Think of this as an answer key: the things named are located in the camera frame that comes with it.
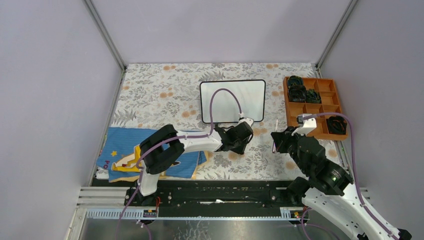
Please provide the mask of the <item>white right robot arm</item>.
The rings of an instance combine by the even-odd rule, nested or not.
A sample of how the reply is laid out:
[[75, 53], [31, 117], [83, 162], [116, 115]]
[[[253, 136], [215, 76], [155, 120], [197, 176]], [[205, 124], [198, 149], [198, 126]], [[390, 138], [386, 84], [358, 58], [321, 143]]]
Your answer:
[[325, 148], [314, 137], [289, 126], [272, 132], [276, 151], [288, 154], [305, 177], [287, 187], [287, 201], [312, 208], [352, 240], [410, 240], [412, 234], [386, 221], [363, 197], [352, 176], [327, 159]]

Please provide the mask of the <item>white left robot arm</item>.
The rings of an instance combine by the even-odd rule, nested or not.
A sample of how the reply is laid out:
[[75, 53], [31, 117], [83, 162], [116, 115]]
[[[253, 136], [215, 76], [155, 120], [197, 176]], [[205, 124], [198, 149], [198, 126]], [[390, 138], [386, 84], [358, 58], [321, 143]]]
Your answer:
[[167, 124], [139, 144], [140, 157], [135, 166], [141, 170], [136, 199], [144, 206], [152, 204], [159, 176], [181, 155], [192, 152], [234, 152], [243, 155], [254, 135], [254, 120], [241, 118], [236, 126], [212, 126], [211, 132], [178, 131]]

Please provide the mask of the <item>small whiteboard black frame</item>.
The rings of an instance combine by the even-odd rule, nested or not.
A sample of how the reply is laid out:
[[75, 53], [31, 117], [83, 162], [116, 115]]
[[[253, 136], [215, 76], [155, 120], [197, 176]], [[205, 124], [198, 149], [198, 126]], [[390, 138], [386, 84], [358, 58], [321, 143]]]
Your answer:
[[265, 117], [266, 86], [263, 79], [201, 82], [201, 121], [236, 123], [239, 113], [244, 113], [245, 117], [261, 122]]

